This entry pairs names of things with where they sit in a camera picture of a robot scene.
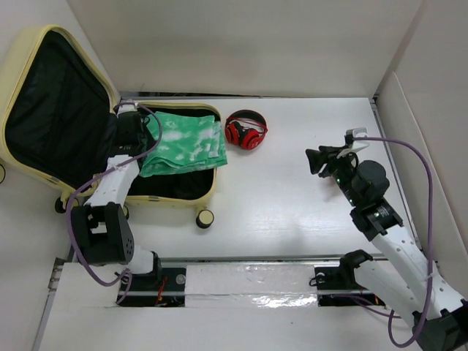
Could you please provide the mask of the green white tie-dye cloth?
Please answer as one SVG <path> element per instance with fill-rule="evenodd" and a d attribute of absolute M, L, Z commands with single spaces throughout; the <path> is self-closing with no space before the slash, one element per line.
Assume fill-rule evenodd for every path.
<path fill-rule="evenodd" d="M 221 122 L 214 115 L 189 117 L 155 112 L 147 128 L 161 142 L 145 157 L 140 176 L 167 176 L 211 170 L 227 164 Z"/>

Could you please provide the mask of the yellow suitcase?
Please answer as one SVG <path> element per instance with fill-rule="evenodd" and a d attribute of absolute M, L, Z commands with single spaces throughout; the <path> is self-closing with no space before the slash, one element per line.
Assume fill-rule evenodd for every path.
<path fill-rule="evenodd" d="M 59 189 L 56 210 L 87 199 L 107 166 L 119 104 L 109 82 L 78 41 L 57 25 L 23 29 L 1 66 L 1 158 Z M 189 117 L 214 115 L 210 105 L 136 102 L 138 111 Z M 124 204 L 189 206 L 198 227 L 214 222 L 208 203 L 216 168 L 175 175 L 140 175 Z"/>

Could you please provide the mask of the red black headphones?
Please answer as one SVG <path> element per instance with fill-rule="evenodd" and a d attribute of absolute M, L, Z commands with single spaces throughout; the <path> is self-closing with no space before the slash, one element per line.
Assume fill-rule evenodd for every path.
<path fill-rule="evenodd" d="M 268 133 L 265 118 L 253 110 L 238 110 L 225 122 L 224 134 L 229 144 L 251 151 L 263 142 Z"/>

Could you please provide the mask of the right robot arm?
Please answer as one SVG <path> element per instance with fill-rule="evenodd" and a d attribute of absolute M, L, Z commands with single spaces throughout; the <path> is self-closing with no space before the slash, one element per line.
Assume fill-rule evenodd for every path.
<path fill-rule="evenodd" d="M 313 175 L 331 177 L 352 206 L 359 232 L 396 269 L 385 272 L 370 254 L 355 250 L 340 259 L 334 276 L 345 287 L 374 293 L 411 328 L 422 350 L 456 350 L 467 344 L 467 300 L 439 274 L 385 199 L 390 186 L 385 168 L 359 161 L 346 148 L 321 146 L 305 151 Z"/>

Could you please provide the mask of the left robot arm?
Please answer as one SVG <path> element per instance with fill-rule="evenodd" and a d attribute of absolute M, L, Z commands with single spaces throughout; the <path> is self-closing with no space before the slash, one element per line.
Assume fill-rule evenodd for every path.
<path fill-rule="evenodd" d="M 70 209 L 67 225 L 78 260 L 94 279 L 94 266 L 116 264 L 124 267 L 124 274 L 137 276 L 144 288 L 155 290 L 163 280 L 160 260 L 135 243 L 124 213 L 132 183 L 160 139 L 149 132 L 149 117 L 138 109 L 117 114 L 106 169 L 90 198 Z"/>

